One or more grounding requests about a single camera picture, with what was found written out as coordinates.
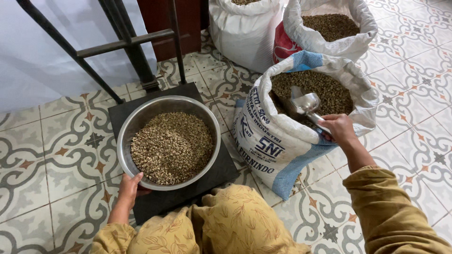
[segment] tiled floor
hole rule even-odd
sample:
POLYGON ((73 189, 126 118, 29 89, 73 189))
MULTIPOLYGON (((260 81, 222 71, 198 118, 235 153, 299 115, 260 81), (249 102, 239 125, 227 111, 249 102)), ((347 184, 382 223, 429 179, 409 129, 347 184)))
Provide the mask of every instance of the tiled floor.
MULTIPOLYGON (((452 2, 368 4, 379 33, 357 64, 380 104, 377 129, 360 140, 452 243, 452 2)), ((303 169, 292 197, 282 202, 245 168, 230 133, 235 100, 260 74, 223 57, 207 33, 201 52, 186 55, 184 64, 187 80, 196 82, 220 122, 242 173, 237 183, 257 188, 295 240, 314 253, 363 253, 359 219, 341 184, 349 175, 342 151, 303 169)), ((176 86, 176 61, 158 66, 162 89, 176 86)), ((126 100, 145 94, 138 83, 114 90, 126 100)), ((88 252, 116 200, 122 171, 107 112, 114 104, 95 91, 0 115, 0 253, 88 252)))

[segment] person's right hand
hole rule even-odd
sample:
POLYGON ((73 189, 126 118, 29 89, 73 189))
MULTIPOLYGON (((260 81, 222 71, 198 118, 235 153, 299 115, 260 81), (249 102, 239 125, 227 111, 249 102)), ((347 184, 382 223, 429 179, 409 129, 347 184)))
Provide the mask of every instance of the person's right hand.
POLYGON ((318 124, 330 130, 340 147, 358 139, 353 130, 353 121, 346 114, 327 115, 322 118, 325 121, 319 120, 318 124))

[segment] person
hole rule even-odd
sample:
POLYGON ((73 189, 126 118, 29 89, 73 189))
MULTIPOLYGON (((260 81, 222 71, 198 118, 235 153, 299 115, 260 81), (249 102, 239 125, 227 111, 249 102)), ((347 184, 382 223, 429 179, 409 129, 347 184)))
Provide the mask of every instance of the person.
MULTIPOLYGON (((345 114, 324 119, 319 124, 330 129, 348 159, 351 174, 343 185, 359 217, 366 253, 452 253, 398 187, 396 176, 375 164, 356 137, 352 120, 345 114)), ((137 190, 142 176, 123 175, 116 206, 94 237, 91 253, 311 253, 308 245, 293 240, 264 199, 243 185, 213 189, 202 198, 202 207, 154 216, 136 232, 128 217, 136 195, 143 193, 137 190)))

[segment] black scale platform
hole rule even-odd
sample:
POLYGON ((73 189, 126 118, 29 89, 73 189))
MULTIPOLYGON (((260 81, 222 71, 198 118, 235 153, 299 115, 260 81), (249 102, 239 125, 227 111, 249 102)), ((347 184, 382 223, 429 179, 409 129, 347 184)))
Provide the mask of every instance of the black scale platform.
MULTIPOLYGON (((135 99, 108 109, 115 138, 118 138, 122 124, 127 117, 143 103, 161 96, 181 95, 203 102, 195 83, 180 85, 164 91, 147 94, 145 97, 135 99)), ((198 181, 189 186, 172 191, 153 191, 148 195, 140 196, 135 200, 133 213, 137 225, 141 225, 155 215, 164 214, 192 198, 207 193, 212 188, 223 185, 237 178, 239 173, 229 155, 226 146, 221 140, 220 151, 213 166, 198 181)))

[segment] metal bowl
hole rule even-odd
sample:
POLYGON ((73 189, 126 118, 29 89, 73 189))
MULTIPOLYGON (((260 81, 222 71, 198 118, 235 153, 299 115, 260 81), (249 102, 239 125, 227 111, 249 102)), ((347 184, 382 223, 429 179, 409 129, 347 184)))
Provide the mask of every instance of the metal bowl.
POLYGON ((130 114, 121 127, 121 131, 118 136, 118 160, 119 163, 126 174, 130 177, 134 177, 140 172, 135 163, 132 160, 130 154, 130 143, 132 138, 135 136, 139 130, 141 130, 149 121, 155 116, 162 113, 172 113, 172 112, 184 112, 187 114, 195 115, 197 118, 201 119, 208 127, 210 134, 212 136, 213 142, 213 152, 212 156, 204 167, 204 169, 195 175, 192 179, 178 184, 173 185, 161 185, 152 182, 146 177, 140 182, 140 185, 160 191, 175 190, 185 187, 196 180, 201 178, 209 169, 212 167, 213 162, 217 158, 218 151, 220 150, 221 136, 220 136, 220 126, 218 125, 217 118, 213 113, 197 100, 184 96, 162 96, 152 99, 130 114))

